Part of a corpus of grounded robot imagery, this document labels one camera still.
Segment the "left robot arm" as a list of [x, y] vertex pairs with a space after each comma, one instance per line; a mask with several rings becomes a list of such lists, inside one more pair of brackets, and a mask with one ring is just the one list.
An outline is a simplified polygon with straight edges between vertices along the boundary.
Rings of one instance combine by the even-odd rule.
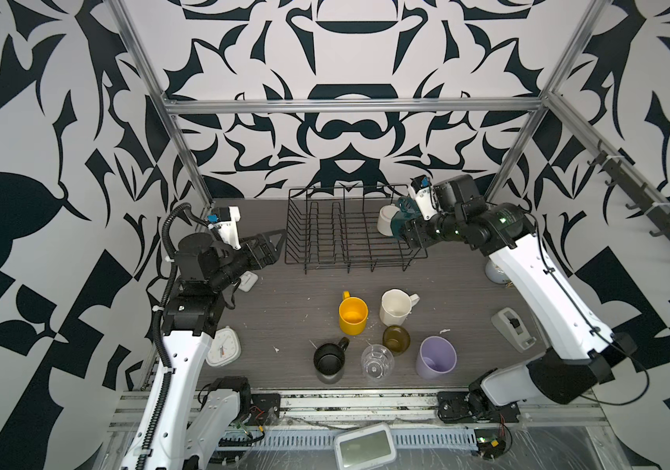
[[197, 217], [181, 203], [163, 222], [170, 274], [151, 320], [159, 365], [123, 469], [204, 469], [227, 428], [250, 415], [251, 387], [239, 376], [215, 380], [199, 414], [190, 415], [223, 312], [236, 306], [236, 287], [245, 273], [273, 266], [284, 251], [285, 230], [241, 237], [239, 219], [237, 207]]

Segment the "dark green mug white inside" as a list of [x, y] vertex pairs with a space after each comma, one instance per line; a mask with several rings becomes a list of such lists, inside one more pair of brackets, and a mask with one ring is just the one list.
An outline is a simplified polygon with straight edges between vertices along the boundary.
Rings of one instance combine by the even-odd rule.
[[399, 198], [396, 207], [398, 211], [390, 222], [392, 235], [396, 239], [407, 242], [413, 221], [422, 219], [422, 215], [415, 200], [409, 196]]

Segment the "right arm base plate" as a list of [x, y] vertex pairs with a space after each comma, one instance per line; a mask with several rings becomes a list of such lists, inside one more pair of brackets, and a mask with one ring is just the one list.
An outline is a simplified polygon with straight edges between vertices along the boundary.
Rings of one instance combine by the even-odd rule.
[[446, 424], [519, 423], [515, 403], [498, 407], [482, 392], [439, 392], [437, 414]]

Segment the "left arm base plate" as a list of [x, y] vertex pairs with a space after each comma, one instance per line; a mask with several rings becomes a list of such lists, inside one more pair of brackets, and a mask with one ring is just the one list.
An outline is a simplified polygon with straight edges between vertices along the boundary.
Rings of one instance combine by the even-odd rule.
[[254, 393], [251, 397], [247, 426], [266, 426], [279, 420], [281, 395], [278, 393]]

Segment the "black wire dish rack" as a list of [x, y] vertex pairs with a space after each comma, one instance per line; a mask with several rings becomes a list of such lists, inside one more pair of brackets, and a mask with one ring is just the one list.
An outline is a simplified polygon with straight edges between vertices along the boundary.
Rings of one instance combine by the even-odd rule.
[[405, 184], [298, 187], [287, 194], [284, 260], [305, 273], [316, 269], [401, 268], [428, 258], [425, 246], [381, 234], [382, 207], [409, 194]]

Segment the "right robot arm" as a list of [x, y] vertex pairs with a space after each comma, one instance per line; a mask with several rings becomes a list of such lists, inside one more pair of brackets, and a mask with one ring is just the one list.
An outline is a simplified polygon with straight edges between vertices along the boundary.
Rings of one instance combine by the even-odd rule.
[[571, 287], [528, 211], [487, 202], [471, 176], [438, 184], [417, 176], [398, 208], [391, 220], [394, 238], [411, 248], [462, 242], [479, 251], [505, 272], [549, 339], [544, 354], [481, 377], [469, 391], [481, 405], [504, 407], [536, 397], [568, 405], [636, 352], [631, 336], [613, 332]]

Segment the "white mug red inside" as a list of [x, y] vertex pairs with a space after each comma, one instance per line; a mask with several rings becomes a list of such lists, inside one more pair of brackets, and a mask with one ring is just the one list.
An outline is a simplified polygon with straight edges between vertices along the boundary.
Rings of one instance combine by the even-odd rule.
[[393, 230], [391, 227], [392, 219], [400, 212], [400, 209], [394, 205], [383, 206], [377, 219], [377, 231], [385, 237], [393, 237]]

